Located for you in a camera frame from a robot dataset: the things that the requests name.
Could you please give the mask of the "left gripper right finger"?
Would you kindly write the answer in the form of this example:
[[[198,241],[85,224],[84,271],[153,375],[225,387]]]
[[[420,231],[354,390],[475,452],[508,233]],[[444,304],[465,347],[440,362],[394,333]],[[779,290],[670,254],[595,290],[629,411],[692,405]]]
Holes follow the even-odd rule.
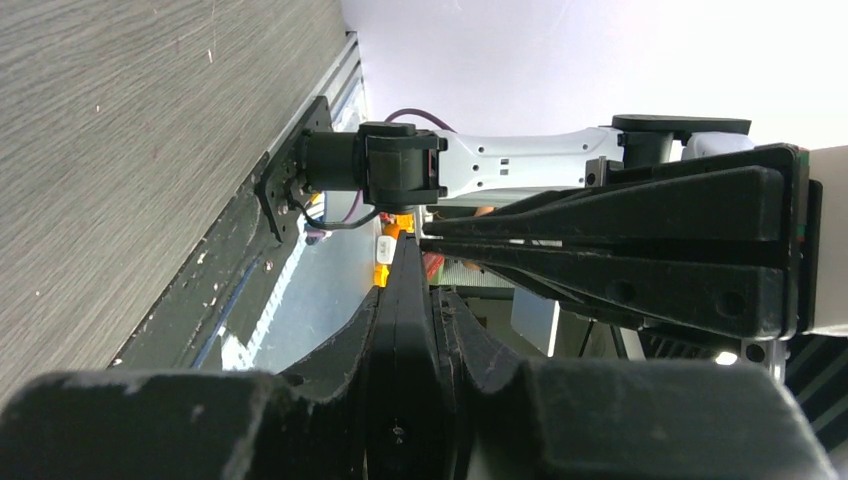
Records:
[[[451,291],[434,321],[470,479],[834,479],[788,390],[751,366],[525,357]]]

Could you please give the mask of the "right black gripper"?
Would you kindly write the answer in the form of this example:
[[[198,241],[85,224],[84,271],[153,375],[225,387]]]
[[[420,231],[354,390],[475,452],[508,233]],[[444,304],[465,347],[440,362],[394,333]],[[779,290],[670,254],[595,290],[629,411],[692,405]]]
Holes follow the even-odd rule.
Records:
[[[813,320],[821,186],[807,151],[774,144],[636,166],[598,158],[594,189],[526,211],[428,223],[425,251],[498,267],[571,295],[740,339]],[[583,248],[447,239],[612,241]]]

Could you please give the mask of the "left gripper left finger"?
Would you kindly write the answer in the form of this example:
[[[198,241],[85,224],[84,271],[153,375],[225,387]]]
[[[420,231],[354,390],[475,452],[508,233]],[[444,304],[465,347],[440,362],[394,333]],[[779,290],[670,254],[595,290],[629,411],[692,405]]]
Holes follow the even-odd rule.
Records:
[[[358,479],[360,366],[379,295],[279,374],[37,377],[1,414],[5,479]]]

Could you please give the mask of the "black remote control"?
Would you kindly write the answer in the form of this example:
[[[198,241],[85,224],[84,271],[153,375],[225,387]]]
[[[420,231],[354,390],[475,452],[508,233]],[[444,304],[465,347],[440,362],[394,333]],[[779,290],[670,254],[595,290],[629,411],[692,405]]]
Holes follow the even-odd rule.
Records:
[[[369,478],[452,478],[455,401],[441,354],[422,252],[414,235],[402,234],[378,295],[368,352]]]

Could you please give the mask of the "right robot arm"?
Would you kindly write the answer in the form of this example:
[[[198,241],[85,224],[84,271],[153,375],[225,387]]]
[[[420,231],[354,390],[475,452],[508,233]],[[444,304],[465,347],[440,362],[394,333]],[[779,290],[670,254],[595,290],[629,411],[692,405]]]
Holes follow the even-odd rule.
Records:
[[[480,196],[421,247],[563,309],[631,329],[739,340],[806,332],[821,186],[808,153],[757,146],[744,119],[617,115],[547,136],[475,137],[368,122],[302,133],[301,185],[383,212]]]

